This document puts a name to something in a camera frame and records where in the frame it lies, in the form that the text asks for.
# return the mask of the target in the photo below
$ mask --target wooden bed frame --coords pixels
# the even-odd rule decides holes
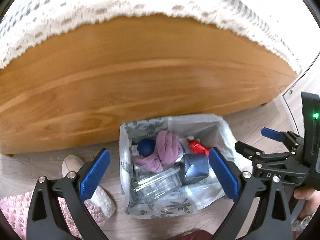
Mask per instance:
[[[117,140],[124,122],[225,115],[297,77],[247,38],[191,18],[118,17],[28,49],[0,71],[0,153]]]

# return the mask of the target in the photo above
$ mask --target plastic packaging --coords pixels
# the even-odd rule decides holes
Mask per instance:
[[[133,191],[144,201],[154,201],[179,189],[182,184],[178,175],[180,168],[169,168],[134,183]]]

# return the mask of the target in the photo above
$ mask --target white blanket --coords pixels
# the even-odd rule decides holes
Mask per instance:
[[[264,46],[296,73],[301,71],[282,37],[240,0],[15,0],[0,23],[0,68],[29,47],[84,23],[155,13],[229,29]]]

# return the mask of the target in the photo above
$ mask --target finger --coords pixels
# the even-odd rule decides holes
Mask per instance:
[[[304,186],[304,187],[297,188],[294,191],[293,196],[296,199],[306,199],[306,200],[308,200],[313,195],[313,193],[315,191],[316,190],[311,188],[311,187]]]
[[[302,220],[306,216],[312,215],[318,209],[320,205],[320,192],[309,187],[302,187],[296,191],[294,192],[294,195],[297,199],[305,198],[307,200],[306,205],[299,214],[299,219]]]

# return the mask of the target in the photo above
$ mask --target pink scarf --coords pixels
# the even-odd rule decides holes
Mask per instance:
[[[153,154],[148,157],[133,156],[132,160],[140,167],[151,172],[163,171],[163,165],[172,165],[178,158],[179,136],[162,130],[156,138],[156,147]]]

